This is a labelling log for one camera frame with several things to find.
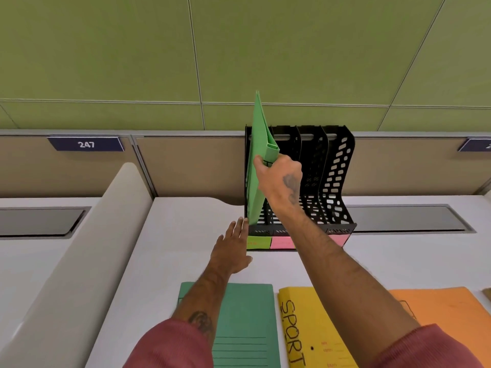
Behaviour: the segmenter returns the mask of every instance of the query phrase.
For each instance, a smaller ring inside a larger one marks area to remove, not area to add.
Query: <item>teal folder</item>
[[[259,182],[256,169],[252,163],[256,155],[261,155],[264,164],[271,166],[279,154],[279,147],[267,127],[259,92],[256,92],[254,113],[252,118],[252,136],[250,141],[248,173],[247,173],[247,204],[249,223],[255,225],[264,204],[264,195],[258,190]]]
[[[179,302],[193,284],[181,284]],[[215,367],[280,368],[271,284],[227,285],[212,354]]]

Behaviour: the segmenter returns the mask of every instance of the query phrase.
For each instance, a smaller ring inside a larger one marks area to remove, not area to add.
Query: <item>navy sign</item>
[[[124,151],[118,137],[48,137],[57,151]]]
[[[467,141],[459,148],[464,152],[491,152],[491,139],[467,138]]]

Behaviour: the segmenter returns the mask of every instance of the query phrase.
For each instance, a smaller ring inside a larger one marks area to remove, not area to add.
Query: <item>desk surface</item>
[[[0,208],[94,206],[98,201],[99,198],[0,199]],[[73,237],[0,240],[0,350],[19,328]]]
[[[388,289],[491,285],[491,204],[482,196],[345,197],[355,204],[449,204],[475,234],[352,235],[346,252]],[[126,267],[86,368],[120,368],[139,338],[174,311],[181,282],[206,266],[217,237],[242,206],[212,198],[156,198]],[[296,252],[252,252],[253,262],[230,282],[311,286]],[[287,367],[278,308],[281,366]]]

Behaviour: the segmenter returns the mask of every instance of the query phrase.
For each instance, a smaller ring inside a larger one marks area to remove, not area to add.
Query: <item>red sleeve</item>
[[[484,368],[460,342],[436,324],[420,327],[381,353],[370,368]]]
[[[212,350],[189,323],[168,319],[138,341],[123,368],[213,368]]]

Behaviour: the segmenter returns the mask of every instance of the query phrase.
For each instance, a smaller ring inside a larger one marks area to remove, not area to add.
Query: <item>tattoo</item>
[[[212,319],[203,311],[195,311],[188,322],[200,330],[206,337],[214,334]]]
[[[287,174],[285,177],[283,177],[283,183],[292,191],[288,197],[290,203],[298,204],[298,198],[300,196],[300,182],[293,176],[293,174]]]

